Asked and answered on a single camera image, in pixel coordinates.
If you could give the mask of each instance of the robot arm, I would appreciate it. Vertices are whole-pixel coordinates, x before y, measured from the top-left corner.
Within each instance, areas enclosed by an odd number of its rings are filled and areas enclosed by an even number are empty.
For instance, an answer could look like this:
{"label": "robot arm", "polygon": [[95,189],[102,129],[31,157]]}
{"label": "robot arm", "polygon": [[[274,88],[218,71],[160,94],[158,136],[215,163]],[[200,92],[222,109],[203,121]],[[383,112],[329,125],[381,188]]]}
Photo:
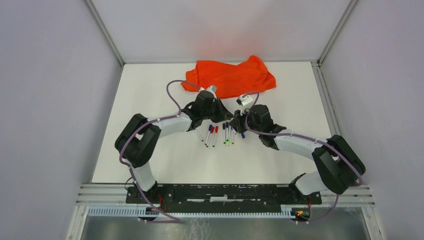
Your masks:
{"label": "robot arm", "polygon": [[140,132],[141,137],[134,137],[123,152],[123,158],[130,163],[130,168],[143,191],[148,191],[156,183],[152,175],[149,160],[155,150],[158,139],[165,136],[188,132],[202,124],[203,120],[210,119],[214,123],[227,121],[233,115],[224,107],[221,100],[215,95],[216,87],[211,86],[202,90],[194,102],[190,102],[178,117],[168,116],[147,118],[140,113],[135,114],[128,122],[115,142],[115,148],[121,152],[131,135],[143,124],[155,119],[162,119],[148,124]]}
{"label": "robot arm", "polygon": [[314,137],[301,135],[284,126],[274,124],[268,107],[254,105],[249,95],[240,96],[237,103],[241,106],[241,110],[235,111],[234,119],[230,122],[234,130],[244,133],[249,129],[259,134],[259,139],[266,147],[299,154],[315,162],[317,171],[304,173],[291,183],[303,195],[323,190],[342,194],[358,180],[357,175],[343,160],[334,159],[337,157],[335,152],[319,142],[341,153],[360,175],[365,173],[364,164],[343,137],[333,135],[331,138],[323,138],[317,142]]}
{"label": "robot arm", "polygon": [[[123,152],[123,158],[127,159],[132,168],[134,180],[139,183],[143,191],[148,191],[156,183],[149,160],[158,139],[178,132],[191,131],[199,127],[206,119],[210,119],[214,123],[232,119],[230,125],[238,133],[244,133],[249,129],[259,134],[259,139],[266,147],[293,152],[313,160],[317,171],[304,173],[291,183],[291,186],[297,188],[303,195],[322,190],[342,194],[358,180],[357,175],[344,161],[334,160],[333,157],[337,155],[325,145],[317,142],[315,138],[294,133],[284,126],[274,124],[266,105],[254,105],[254,101],[249,95],[240,96],[237,102],[241,105],[241,110],[235,111],[232,115],[216,97],[215,90],[216,87],[211,86],[207,90],[200,91],[195,101],[190,102],[178,117],[147,118],[138,113],[126,125],[115,142],[115,148],[119,152],[141,125],[150,120],[162,118],[140,130],[138,134],[142,135],[141,138],[132,138]],[[365,173],[365,166],[343,137],[334,135],[324,141],[325,144],[336,149],[348,159],[360,175]]]}

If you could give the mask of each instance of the metal frame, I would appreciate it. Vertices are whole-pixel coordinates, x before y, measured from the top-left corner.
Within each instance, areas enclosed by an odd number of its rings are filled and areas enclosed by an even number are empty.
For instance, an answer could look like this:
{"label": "metal frame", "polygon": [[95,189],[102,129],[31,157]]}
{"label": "metal frame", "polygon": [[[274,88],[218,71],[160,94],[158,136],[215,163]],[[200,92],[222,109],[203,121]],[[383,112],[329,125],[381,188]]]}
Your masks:
{"label": "metal frame", "polygon": [[[81,239],[87,216],[108,217],[151,217],[145,210],[148,204],[126,203],[125,184],[83,184],[76,200],[72,221],[66,235],[67,240]],[[329,208],[334,204],[336,194],[321,191],[322,204],[313,208]],[[339,196],[337,208],[361,208],[371,240],[382,240],[382,235],[374,215],[374,199],[367,185],[350,187]],[[246,214],[202,214],[175,213],[184,218],[291,218],[292,208],[305,208],[306,205],[281,205],[281,213],[246,213]]]}
{"label": "metal frame", "polygon": [[83,0],[85,5],[87,6],[88,11],[90,12],[93,20],[97,24],[98,29],[100,30],[101,34],[103,35],[104,39],[106,40],[107,45],[112,50],[113,55],[115,56],[116,61],[121,67],[124,67],[124,60],[121,56],[121,54],[118,51],[117,46],[114,43],[114,40],[111,37],[111,34],[109,33],[108,29],[105,26],[105,23],[103,22],[102,18],[99,15],[99,12],[96,9],[96,6],[94,5],[92,0]]}
{"label": "metal frame", "polygon": [[328,40],[327,44],[324,47],[324,50],[322,51],[321,55],[318,58],[318,64],[321,66],[326,59],[327,54],[333,47],[333,44],[337,37],[339,36],[339,33],[342,31],[343,27],[345,26],[346,21],[348,20],[349,16],[351,15],[352,11],[354,10],[358,0],[350,0],[350,2],[347,4],[346,9],[344,10],[343,14],[341,15],[340,20],[337,23],[337,26],[335,27],[334,31],[332,32],[330,39]]}
{"label": "metal frame", "polygon": [[[113,99],[112,99],[112,103],[110,104],[110,108],[109,108],[109,112],[108,112],[108,115],[107,115],[107,121],[106,121],[106,124],[109,122],[109,119],[111,118],[112,107],[114,106],[115,98],[117,97],[118,87],[119,87],[119,83],[121,82],[121,77],[122,77],[122,73],[123,73],[123,72],[124,72],[124,67],[122,66],[122,67],[120,68],[120,71],[119,71],[119,76],[118,76],[118,81],[116,81],[116,86],[113,88],[113,89],[114,89]],[[100,143],[102,143],[102,142],[103,142],[103,139],[105,138],[106,127],[105,127],[104,129],[105,129],[105,132],[103,132],[103,134],[102,134],[102,136],[101,136],[101,141],[100,141]],[[94,172],[95,172],[95,170],[96,170],[97,163],[99,162],[99,155],[100,155],[100,149],[101,149],[101,148],[102,148],[102,145],[101,145],[101,144],[99,144],[99,145],[98,145],[98,148],[97,148],[97,155],[95,156],[95,159],[96,159],[96,160],[95,160],[94,168],[93,168],[93,170],[91,171],[91,175],[90,175],[89,183],[91,183],[91,182],[92,182],[92,180],[93,180]]]}
{"label": "metal frame", "polygon": [[343,136],[342,127],[340,126],[339,117],[330,97],[324,74],[318,63],[311,63],[313,74],[315,76],[316,85],[318,86],[319,96],[324,107],[325,116],[332,135],[337,134]]}
{"label": "metal frame", "polygon": [[[225,60],[225,59],[210,59],[213,61],[218,62],[224,62],[227,64],[239,64],[246,59],[236,59],[236,60]],[[267,63],[280,63],[280,62],[287,62],[287,63],[310,63],[310,62],[316,62],[316,59],[272,59],[272,60],[266,60]],[[125,64],[195,64],[196,60],[179,60],[179,61],[128,61],[125,62]]]}

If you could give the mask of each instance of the white marker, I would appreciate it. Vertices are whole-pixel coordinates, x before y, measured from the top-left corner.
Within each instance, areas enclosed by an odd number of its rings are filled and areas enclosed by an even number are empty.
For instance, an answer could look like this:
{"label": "white marker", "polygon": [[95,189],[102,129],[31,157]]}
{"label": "white marker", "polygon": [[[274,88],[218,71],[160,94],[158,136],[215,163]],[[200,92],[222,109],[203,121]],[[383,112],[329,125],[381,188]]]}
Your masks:
{"label": "white marker", "polygon": [[228,125],[228,122],[225,123],[225,128],[226,128],[225,142],[227,143],[230,139],[230,126]]}
{"label": "white marker", "polygon": [[225,135],[226,135],[226,132],[225,132],[225,123],[223,123],[222,124],[222,138],[224,139],[224,144],[225,144]]}
{"label": "white marker", "polygon": [[215,129],[215,127],[213,126],[212,129],[210,130],[210,135],[207,138],[207,143],[206,143],[207,148],[209,147],[209,141],[212,139],[212,135],[214,134],[214,129]]}
{"label": "white marker", "polygon": [[231,127],[231,132],[232,132],[231,143],[234,144],[234,134],[236,133],[236,131],[233,129],[233,127]]}
{"label": "white marker", "polygon": [[196,128],[195,129],[193,129],[193,131],[196,133],[196,135],[198,136],[198,138],[199,138],[199,140],[201,141],[201,142],[203,142],[203,137],[200,135],[200,133],[196,130]]}
{"label": "white marker", "polygon": [[228,139],[226,141],[226,146],[230,146],[230,140],[231,140],[231,133],[232,133],[233,128],[229,128],[228,127]]}
{"label": "white marker", "polygon": [[209,135],[211,134],[211,129],[212,129],[212,124],[209,125],[209,130],[207,130],[206,141],[204,142],[205,145],[208,144],[208,139],[209,139]]}
{"label": "white marker", "polygon": [[215,127],[215,133],[213,134],[213,146],[215,148],[215,145],[217,144],[217,135],[218,135],[218,126]]}

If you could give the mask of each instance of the white table surface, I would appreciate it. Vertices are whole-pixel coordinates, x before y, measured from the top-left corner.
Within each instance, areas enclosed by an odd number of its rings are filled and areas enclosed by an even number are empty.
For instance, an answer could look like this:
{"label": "white table surface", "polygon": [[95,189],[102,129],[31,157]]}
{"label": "white table surface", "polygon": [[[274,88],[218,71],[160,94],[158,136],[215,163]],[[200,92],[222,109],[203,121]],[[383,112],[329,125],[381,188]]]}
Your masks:
{"label": "white table surface", "polygon": [[[260,94],[258,104],[267,105],[274,123],[314,137],[330,137],[330,129],[309,62],[266,62],[277,87]],[[119,163],[114,144],[131,117],[141,113],[160,117],[178,109],[166,93],[171,80],[185,80],[195,63],[126,64],[107,124],[93,183],[123,183],[130,173]],[[197,93],[183,90],[179,83],[170,92],[183,108]],[[238,109],[235,98],[222,100],[230,112]],[[211,122],[198,128],[206,136]],[[262,145],[258,136],[246,132],[226,147],[219,131],[217,146],[206,148],[196,134],[176,133],[161,138],[150,166],[159,183],[175,184],[286,184],[302,173],[316,170],[313,161],[300,155]]]}

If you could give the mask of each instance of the purple cable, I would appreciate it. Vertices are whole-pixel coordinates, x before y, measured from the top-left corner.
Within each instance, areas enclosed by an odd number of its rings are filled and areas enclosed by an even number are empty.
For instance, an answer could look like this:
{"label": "purple cable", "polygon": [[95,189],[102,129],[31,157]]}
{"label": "purple cable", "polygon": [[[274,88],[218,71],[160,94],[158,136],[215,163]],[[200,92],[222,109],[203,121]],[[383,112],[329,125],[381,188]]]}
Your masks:
{"label": "purple cable", "polygon": [[298,221],[298,223],[300,223],[300,224],[308,224],[308,223],[315,223],[315,222],[319,222],[319,221],[321,221],[321,220],[324,220],[324,219],[326,219],[328,216],[330,216],[332,213],[333,213],[333,211],[334,211],[334,209],[336,208],[336,205],[337,205],[337,202],[339,201],[339,195],[337,194],[336,196],[335,196],[335,201],[334,201],[334,204],[332,205],[332,207],[330,208],[330,210],[324,215],[324,216],[322,216],[322,217],[319,217],[319,218],[317,218],[317,219],[314,219],[314,220],[307,220],[307,221]]}
{"label": "purple cable", "polygon": [[[192,85],[193,87],[195,87],[195,88],[197,88],[197,89],[201,89],[199,86],[197,86],[197,85],[195,85],[195,84],[193,84],[193,83],[191,83],[191,82],[188,82],[188,81],[184,81],[184,80],[173,80],[173,81],[170,81],[167,85],[166,85],[166,93],[168,94],[168,96],[169,96],[169,98],[175,103],[175,105],[178,107],[178,112],[177,112],[177,114],[175,114],[175,115],[171,115],[171,116],[164,116],[164,117],[162,117],[162,118],[156,118],[156,119],[153,119],[153,120],[150,120],[150,121],[148,121],[148,122],[146,122],[145,124],[143,124],[143,125],[141,125],[139,128],[137,128],[137,130],[135,130],[132,134],[131,134],[131,136],[128,138],[128,140],[125,142],[125,144],[123,145],[123,147],[122,147],[122,149],[121,149],[121,151],[120,151],[120,153],[119,153],[119,162],[121,163],[121,164],[123,164],[123,165],[126,165],[127,167],[130,167],[130,164],[128,164],[128,163],[126,163],[126,162],[124,162],[123,161],[123,156],[124,156],[124,152],[125,152],[125,150],[127,149],[127,147],[128,147],[128,145],[130,144],[130,142],[131,142],[131,140],[133,140],[133,138],[137,135],[137,133],[139,133],[143,128],[145,128],[147,125],[149,125],[149,124],[152,124],[152,123],[156,123],[156,122],[158,122],[158,121],[161,121],[161,120],[167,120],[167,119],[173,119],[173,118],[177,118],[180,114],[181,114],[181,106],[178,104],[178,102],[171,96],[171,93],[170,93],[170,91],[169,91],[169,86],[172,84],[172,83],[177,83],[177,82],[181,82],[181,83],[186,83],[186,84],[190,84],[190,85]],[[170,219],[173,219],[173,220],[163,220],[163,221],[146,221],[147,223],[155,223],[155,224],[158,224],[158,223],[163,223],[163,224],[165,224],[165,223],[179,223],[181,220],[179,219],[179,218],[177,218],[177,217],[174,217],[174,216],[171,216],[171,215],[169,215],[169,214],[167,214],[167,213],[165,213],[165,212],[163,212],[162,210],[160,210],[159,208],[157,208],[157,207],[155,207],[155,205],[153,205],[150,201],[149,201],[149,199],[146,197],[146,195],[144,194],[144,192],[143,192],[143,189],[142,189],[142,187],[139,185],[139,183],[136,181],[136,178],[135,178],[135,176],[134,176],[134,173],[133,173],[133,170],[130,168],[129,169],[129,173],[131,174],[131,177],[134,179],[134,181],[135,181],[135,185],[137,186],[137,188],[138,188],[138,191],[140,191],[140,193],[141,193],[141,196],[144,198],[144,200],[153,208],[153,209],[155,209],[159,214],[162,214],[162,215],[164,215],[164,216],[166,216],[166,217],[168,217],[168,218],[170,218]]]}
{"label": "purple cable", "polygon": [[[250,94],[257,94],[257,97],[256,97],[256,99],[255,99],[255,101],[253,102],[253,105],[252,105],[252,107],[256,104],[256,102],[258,101],[258,98],[259,98],[259,92],[258,91],[251,91],[251,92],[248,92],[248,93],[246,93],[246,94],[244,94],[243,95],[243,97],[245,97],[245,96],[247,96],[247,95],[250,95]],[[346,163],[346,165],[355,173],[355,175],[357,176],[357,178],[359,179],[359,184],[357,184],[357,185],[354,185],[354,186],[360,186],[360,185],[362,185],[362,183],[364,182],[364,180],[362,179],[362,176],[361,176],[361,174],[358,172],[358,170],[356,170],[356,168],[348,161],[348,159],[345,157],[345,156],[343,156],[339,151],[337,151],[333,146],[331,146],[330,144],[328,144],[328,143],[326,143],[326,142],[323,142],[323,141],[320,141],[320,140],[317,140],[317,139],[315,139],[315,138],[313,138],[313,137],[309,137],[309,136],[305,136],[305,135],[301,135],[301,134],[298,134],[298,133],[269,133],[269,132],[261,132],[261,131],[255,131],[255,130],[252,130],[250,127],[249,127],[249,125],[248,125],[248,116],[249,116],[249,113],[250,113],[250,111],[247,113],[247,116],[246,116],[246,120],[245,120],[245,127],[246,127],[246,129],[247,130],[249,130],[250,132],[253,132],[253,133],[255,133],[255,134],[259,134],[259,135],[267,135],[267,136],[293,136],[293,137],[297,137],[297,138],[301,138],[301,139],[306,139],[306,140],[309,140],[309,141],[312,141],[312,142],[317,142],[317,143],[319,143],[319,144],[322,144],[322,145],[324,145],[324,146],[326,146],[327,148],[329,148],[331,151],[333,151],[335,154],[337,154],[337,156],[339,157],[339,158],[341,158],[341,160],[343,160],[343,162],[344,163]],[[334,211],[334,209],[336,208],[336,205],[337,205],[337,202],[339,201],[339,195],[337,194],[336,195],[336,197],[335,197],[335,202],[334,202],[334,205],[330,208],[330,210],[324,215],[324,216],[322,216],[322,217],[320,217],[320,218],[317,218],[317,219],[314,219],[314,220],[312,220],[312,221],[306,221],[306,222],[309,222],[309,223],[313,223],[313,222],[318,222],[318,221],[321,221],[321,220],[324,220],[325,218],[327,218],[328,216],[330,216],[331,215],[331,213]]]}
{"label": "purple cable", "polygon": [[[136,179],[136,177],[134,176],[134,172],[133,170],[130,168],[129,169],[129,173],[131,174],[133,179]],[[155,205],[153,205],[153,203],[151,201],[149,201],[149,199],[146,197],[145,193],[142,190],[142,187],[140,186],[138,181],[135,181],[135,185],[137,186],[138,190],[141,193],[141,196],[144,198],[144,200],[150,205],[150,207],[152,207],[154,210],[156,210],[159,214],[162,214],[170,219],[173,220],[162,220],[162,221],[146,221],[146,223],[154,223],[154,224],[171,224],[171,223],[179,223],[181,222],[181,219],[171,216],[168,213],[165,213],[164,211],[160,210],[159,208],[157,208]]]}

